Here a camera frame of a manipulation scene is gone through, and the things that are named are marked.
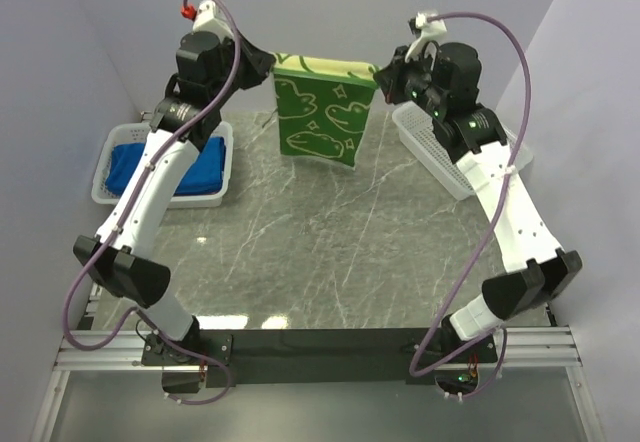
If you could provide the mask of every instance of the gray wall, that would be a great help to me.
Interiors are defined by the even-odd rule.
[[[101,143],[134,109],[77,0],[2,0],[0,27],[0,427],[23,441],[78,271],[71,247],[103,217],[89,200]]]
[[[529,188],[585,268],[554,304],[575,334],[608,439],[638,440],[640,403],[640,0],[555,0],[528,56],[534,83]],[[500,104],[519,121],[521,75]]]
[[[181,0],[80,0],[139,109],[152,109],[175,71],[174,53],[189,23]],[[406,21],[418,10],[492,14],[527,44],[552,0],[225,0],[249,38],[266,50],[386,64],[411,41]],[[499,33],[453,21],[452,37],[473,44],[486,67],[482,100],[495,105],[517,66]],[[271,87],[236,95],[232,108],[274,106]]]

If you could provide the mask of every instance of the perforated basket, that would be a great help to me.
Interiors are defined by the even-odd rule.
[[[102,147],[98,167],[93,176],[91,187],[91,198],[94,202],[104,205],[116,205],[119,197],[110,192],[105,186],[105,181],[111,169],[111,152],[116,145],[133,144],[136,142],[145,143],[147,134],[151,131],[148,123],[123,124],[114,127],[107,141]],[[211,137],[222,137],[226,147],[224,158],[224,174],[222,176],[222,188],[219,192],[204,195],[180,195],[175,196],[169,202],[169,209],[185,209],[196,207],[218,207],[222,203],[222,197],[229,188],[229,178],[231,177],[231,163],[233,160],[233,130],[227,122],[220,122],[220,125],[213,132]]]
[[[447,152],[433,135],[433,125],[429,117],[413,102],[408,102],[393,111],[392,119],[398,127],[402,143],[422,162],[429,172],[456,199],[462,200],[474,195],[471,185],[462,172],[451,163]],[[505,129],[509,145],[513,147],[515,136]],[[515,166],[521,170],[533,160],[529,148],[522,144]]]

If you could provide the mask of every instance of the blue folded cloth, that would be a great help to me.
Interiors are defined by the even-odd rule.
[[[111,151],[111,169],[104,185],[115,195],[122,195],[142,158],[144,144],[117,145]],[[222,188],[226,147],[222,137],[212,137],[189,168],[175,195],[202,195]]]

